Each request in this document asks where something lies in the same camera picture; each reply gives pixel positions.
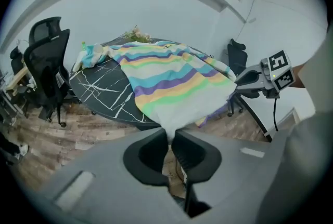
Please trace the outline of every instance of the black office chair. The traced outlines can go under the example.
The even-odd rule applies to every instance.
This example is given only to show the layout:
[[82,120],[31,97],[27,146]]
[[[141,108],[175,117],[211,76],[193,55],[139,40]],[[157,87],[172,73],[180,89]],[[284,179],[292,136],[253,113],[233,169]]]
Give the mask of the black office chair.
[[[238,76],[242,73],[243,70],[246,69],[246,61],[248,59],[247,53],[245,50],[245,45],[237,43],[233,39],[230,40],[228,44],[228,57],[229,57],[229,67]],[[235,103],[240,107],[239,113],[243,112],[243,106],[241,105],[240,101],[240,94],[234,93],[233,96],[229,99],[228,106],[231,109],[231,112],[228,112],[228,116],[232,117],[235,113],[234,105]]]
[[55,37],[60,34],[61,17],[51,17],[35,23],[29,33],[29,45],[46,37]]
[[23,55],[36,81],[39,104],[43,106],[39,118],[51,122],[50,117],[56,108],[58,123],[62,127],[66,123],[60,121],[60,107],[69,89],[69,73],[63,66],[63,57],[69,34],[70,30],[66,29],[55,37],[41,39],[30,45]]

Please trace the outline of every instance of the white wall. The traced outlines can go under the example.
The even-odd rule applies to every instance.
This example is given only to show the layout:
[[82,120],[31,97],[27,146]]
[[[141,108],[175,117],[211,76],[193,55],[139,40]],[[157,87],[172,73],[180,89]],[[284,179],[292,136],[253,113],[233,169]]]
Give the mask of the white wall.
[[[326,6],[323,0],[255,0],[251,14],[238,41],[247,47],[247,66],[284,49],[293,66],[306,62],[319,48],[326,35]],[[287,87],[280,93],[276,120],[292,108],[302,120],[315,113],[304,88]],[[245,99],[267,129],[273,126],[274,100],[263,95]]]
[[[13,0],[0,31],[3,42],[12,25],[36,0]],[[87,44],[112,40],[136,24],[153,37],[186,43],[220,59],[222,48],[235,37],[248,15],[253,0],[221,0],[227,5],[222,11],[200,0],[60,0],[38,13],[8,43],[0,54],[0,69],[11,71],[9,53],[16,39],[28,39],[31,26],[39,20],[62,16],[62,29],[71,30],[65,55],[69,70],[76,60],[81,42]],[[24,52],[28,44],[19,46]]]

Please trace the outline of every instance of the round table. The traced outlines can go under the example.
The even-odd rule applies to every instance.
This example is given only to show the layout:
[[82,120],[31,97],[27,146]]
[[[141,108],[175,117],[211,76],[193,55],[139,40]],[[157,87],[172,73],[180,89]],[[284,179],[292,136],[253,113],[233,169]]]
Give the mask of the round table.
[[[151,43],[162,40],[152,38]],[[122,45],[127,42],[129,40],[117,38],[102,45]],[[137,108],[134,92],[126,75],[110,57],[93,68],[76,73],[71,71],[70,85],[82,103],[105,118],[132,124],[141,130],[160,126]]]

